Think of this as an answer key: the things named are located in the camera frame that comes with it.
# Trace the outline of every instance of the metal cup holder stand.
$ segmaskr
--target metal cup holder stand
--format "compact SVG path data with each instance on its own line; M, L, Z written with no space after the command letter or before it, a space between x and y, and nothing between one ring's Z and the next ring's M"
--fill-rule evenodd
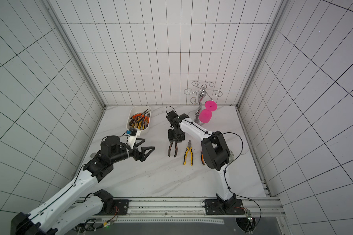
M193 96L191 97L190 99L190 102L191 104L193 105L197 105L199 104L199 107L196 111L193 111L194 114L195 114L195 119L193 120L195 123L199 124L199 125L203 125L204 123L202 123L199 119L199 115L201 113L201 110L202 110L202 100L205 98L206 95L209 96L209 98L213 101L212 97L208 94L208 91L216 91L214 93L215 96L217 97L220 97L222 96L222 92L220 90L214 90L214 89L207 89L207 87L214 87L215 84L213 82L206 82L205 84L202 84L201 87L199 87L198 85L200 85L200 82L199 81L193 81L191 83L194 87L197 87L199 88L200 90L198 91L194 91L194 92L191 92L192 89L191 88L187 88L184 90L184 94L186 95L191 95L193 93L197 93L197 92L200 92L198 96Z

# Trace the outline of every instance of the white plastic basket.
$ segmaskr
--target white plastic basket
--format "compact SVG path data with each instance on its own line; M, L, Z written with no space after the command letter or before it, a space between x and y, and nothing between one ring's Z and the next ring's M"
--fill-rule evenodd
M141 130L141 134L145 134L145 133L148 132L149 127L150 127L150 125L151 125L150 121L152 120L152 109L151 109L151 107L146 106L146 105L144 105L144 106L135 106L135 107L133 107L133 108L131 109L131 111L129 112L128 119L127 119L127 124L126 124L127 130L130 128L130 126L129 126L128 124L129 124L129 122L131 121L131 117L132 117L133 115L135 115L135 114L140 113L140 112L141 112L141 113L144 112L146 109L148 109L148 112L146 113L146 115L147 115L148 113L150 113L150 116L149 116L149 124L148 124L148 127L145 128L145 130Z

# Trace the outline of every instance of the white tiled wall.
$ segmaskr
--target white tiled wall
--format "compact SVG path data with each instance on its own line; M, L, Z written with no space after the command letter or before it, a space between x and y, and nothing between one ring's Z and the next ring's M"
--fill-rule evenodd
M0 234L74 172L101 107L38 0L0 0Z
M353 0L291 0L240 104L294 234L353 234Z
M281 0L50 2L106 104L162 105L195 80L237 103Z

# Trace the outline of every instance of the yellow pliers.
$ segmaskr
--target yellow pliers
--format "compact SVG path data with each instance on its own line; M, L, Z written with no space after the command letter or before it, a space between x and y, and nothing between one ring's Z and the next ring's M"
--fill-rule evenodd
M187 145L187 149L186 152L184 153L184 162L183 164L186 164L187 161L187 153L190 152L191 153L191 165L192 165L192 161L193 161L193 153L192 153L192 147L191 147L191 141L188 141L188 145Z

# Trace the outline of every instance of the pliers handle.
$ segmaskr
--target pliers handle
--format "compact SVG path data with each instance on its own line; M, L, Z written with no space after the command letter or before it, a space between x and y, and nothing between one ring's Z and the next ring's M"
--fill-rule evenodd
M177 154L178 154L178 143L177 143L177 142L174 142L174 141L170 141L170 146L169 146L169 157L170 157L171 147L172 147L173 143L175 143L175 153L174 153L174 157L176 157L176 156L177 156Z
M192 165L192 163L193 163L193 153L192 153L192 147L191 147L191 141L190 140L188 141L187 149L186 149L186 152L184 153L183 165L186 164L188 152L191 153L191 165Z

